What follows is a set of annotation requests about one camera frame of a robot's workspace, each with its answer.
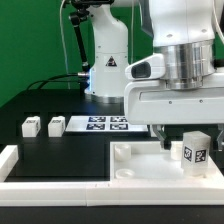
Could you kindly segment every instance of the black cable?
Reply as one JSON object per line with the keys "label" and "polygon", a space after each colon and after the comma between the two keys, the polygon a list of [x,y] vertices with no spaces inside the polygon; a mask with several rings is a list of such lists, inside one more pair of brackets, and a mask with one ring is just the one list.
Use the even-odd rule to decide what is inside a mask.
{"label": "black cable", "polygon": [[30,87],[32,87],[33,85],[35,85],[35,84],[37,84],[37,83],[44,83],[44,82],[46,82],[47,81],[47,83],[49,83],[49,82],[76,82],[76,83],[86,83],[86,81],[82,81],[82,80],[80,80],[80,81],[58,81],[58,80],[39,80],[39,81],[36,81],[36,82],[33,82],[33,83],[31,83],[27,88],[26,88],[26,90],[29,90],[30,89]]}
{"label": "black cable", "polygon": [[220,22],[220,28],[221,28],[222,32],[224,32],[224,6],[223,6],[223,10],[222,10],[222,17],[221,17],[221,22]]}
{"label": "black cable", "polygon": [[80,52],[80,56],[82,59],[82,63],[88,63],[80,27],[74,26],[74,30],[75,30],[75,34],[76,34],[76,38],[77,38],[77,42],[78,42],[78,47],[79,47],[79,52]]}
{"label": "black cable", "polygon": [[53,77],[45,80],[45,82],[43,82],[41,85],[39,85],[37,89],[42,89],[43,86],[45,86],[50,80],[62,79],[62,78],[66,78],[66,77],[77,77],[77,76],[78,76],[77,73],[72,73],[72,74],[69,74],[69,75],[57,75],[57,76],[53,76]]}

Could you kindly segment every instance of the warning label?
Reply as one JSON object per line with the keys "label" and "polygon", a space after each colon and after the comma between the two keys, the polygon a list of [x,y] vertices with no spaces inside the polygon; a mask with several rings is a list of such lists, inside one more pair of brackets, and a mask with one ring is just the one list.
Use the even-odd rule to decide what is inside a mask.
{"label": "warning label", "polygon": [[117,64],[116,64],[116,62],[115,62],[115,60],[114,60],[114,58],[112,56],[110,57],[110,59],[107,62],[106,66],[108,66],[108,67],[117,67]]}

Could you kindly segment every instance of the white platform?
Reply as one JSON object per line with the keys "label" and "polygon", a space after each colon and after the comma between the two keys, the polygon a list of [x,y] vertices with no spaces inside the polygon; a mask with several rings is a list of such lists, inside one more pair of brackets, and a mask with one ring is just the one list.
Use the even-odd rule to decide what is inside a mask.
{"label": "white platform", "polygon": [[[0,183],[0,206],[195,205],[224,204],[224,178],[209,158],[208,172],[185,177],[180,161],[170,159],[158,142],[129,142],[132,157],[115,161],[111,143],[111,181]],[[129,169],[132,179],[117,179]]]}
{"label": "white platform", "polygon": [[131,125],[124,116],[72,116],[67,132],[147,132],[146,125]]}

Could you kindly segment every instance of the cable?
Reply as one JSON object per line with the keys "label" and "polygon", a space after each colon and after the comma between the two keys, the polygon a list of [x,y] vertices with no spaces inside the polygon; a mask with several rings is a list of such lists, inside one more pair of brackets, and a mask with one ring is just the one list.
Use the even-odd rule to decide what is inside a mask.
{"label": "cable", "polygon": [[135,17],[135,3],[132,0],[132,16],[131,16],[131,64],[134,60],[134,17]]}
{"label": "cable", "polygon": [[50,80],[55,80],[55,79],[62,79],[62,78],[67,78],[67,77],[77,77],[78,74],[74,73],[74,74],[68,74],[68,75],[57,75],[57,76],[53,76],[49,79],[47,79],[45,82],[43,82],[41,85],[38,86],[37,89],[41,89],[43,86],[45,86]]}
{"label": "cable", "polygon": [[[27,88],[26,90],[30,90],[30,88],[35,85],[35,84],[38,84],[38,83],[42,83],[42,82],[46,82],[49,83],[49,82],[68,82],[68,81],[58,81],[58,80],[39,80],[39,81],[36,81],[36,82],[33,82],[31,83]],[[76,82],[76,83],[85,83],[86,81],[84,80],[80,80],[80,81],[69,81],[70,83],[71,82]]]}
{"label": "cable", "polygon": [[218,19],[217,19],[217,15],[216,15],[215,0],[213,0],[213,14],[214,14],[214,18],[215,18],[216,31],[217,31],[222,43],[224,44],[224,36],[223,36],[222,30],[220,29],[219,22],[218,22]]}
{"label": "cable", "polygon": [[69,72],[68,72],[68,56],[67,56],[67,50],[66,50],[66,44],[65,44],[64,26],[63,26],[63,21],[62,21],[62,9],[63,9],[63,5],[64,5],[65,1],[66,0],[62,0],[61,6],[60,6],[59,18],[60,18],[60,29],[61,29],[63,52],[64,52],[64,60],[65,60],[65,70],[68,75],[69,74]]}

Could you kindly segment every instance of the small block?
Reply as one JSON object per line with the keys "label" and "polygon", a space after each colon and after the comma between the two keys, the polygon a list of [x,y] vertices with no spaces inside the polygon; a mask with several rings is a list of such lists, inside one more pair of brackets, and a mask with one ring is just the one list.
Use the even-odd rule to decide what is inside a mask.
{"label": "small block", "polygon": [[22,124],[23,137],[36,137],[40,128],[40,117],[28,117]]}
{"label": "small block", "polygon": [[0,154],[0,182],[4,182],[19,159],[18,147],[8,145]]}
{"label": "small block", "polygon": [[211,137],[200,131],[184,133],[181,167],[185,175],[206,174],[210,142]]}
{"label": "small block", "polygon": [[48,124],[49,137],[61,137],[65,131],[65,117],[53,117]]}

